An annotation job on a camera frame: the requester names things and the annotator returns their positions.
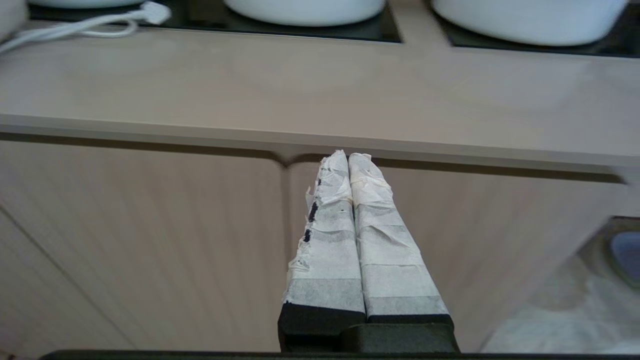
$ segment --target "white bowl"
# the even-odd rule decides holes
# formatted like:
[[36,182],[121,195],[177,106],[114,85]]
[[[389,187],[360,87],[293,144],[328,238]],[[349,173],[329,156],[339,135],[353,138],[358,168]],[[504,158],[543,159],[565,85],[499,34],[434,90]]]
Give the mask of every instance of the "white bowl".
[[29,3],[50,8],[94,9],[140,4],[144,0],[29,0]]
[[440,16],[463,28],[549,46],[600,40],[626,5],[627,0],[433,0]]
[[0,0],[0,44],[29,19],[24,0]]
[[337,26],[379,14],[385,0],[225,0],[233,11],[253,19],[293,26]]

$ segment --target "wooden cabinet door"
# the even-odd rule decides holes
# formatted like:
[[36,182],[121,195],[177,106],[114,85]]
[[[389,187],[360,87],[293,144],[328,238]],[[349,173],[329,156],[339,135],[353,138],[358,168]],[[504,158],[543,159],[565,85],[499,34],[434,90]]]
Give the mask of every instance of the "wooden cabinet door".
[[3,141],[0,169],[0,203],[133,348],[279,349],[277,162]]
[[[290,167],[292,249],[302,234],[304,192],[317,166]],[[380,167],[465,352],[478,351],[496,326],[615,214],[626,190],[602,180],[609,177],[589,174],[563,174],[572,178],[566,180],[549,178],[553,172],[531,177],[472,168],[481,173]]]
[[61,348],[130,347],[0,208],[0,355],[37,358]]

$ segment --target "white charging cable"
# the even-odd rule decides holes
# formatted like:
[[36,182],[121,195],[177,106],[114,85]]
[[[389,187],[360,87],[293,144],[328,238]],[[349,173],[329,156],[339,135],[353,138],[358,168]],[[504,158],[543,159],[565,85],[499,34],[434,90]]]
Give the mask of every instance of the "white charging cable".
[[[33,29],[18,32],[13,39],[0,44],[0,53],[9,51],[28,42],[43,42],[56,40],[73,34],[82,34],[88,37],[121,38],[129,36],[138,30],[138,22],[146,21],[159,25],[171,17],[171,9],[165,5],[147,1],[142,4],[140,10],[118,15],[104,15],[86,19],[70,24],[54,25],[50,28]],[[90,31],[96,26],[111,24],[113,22],[127,22],[127,27],[121,31]]]

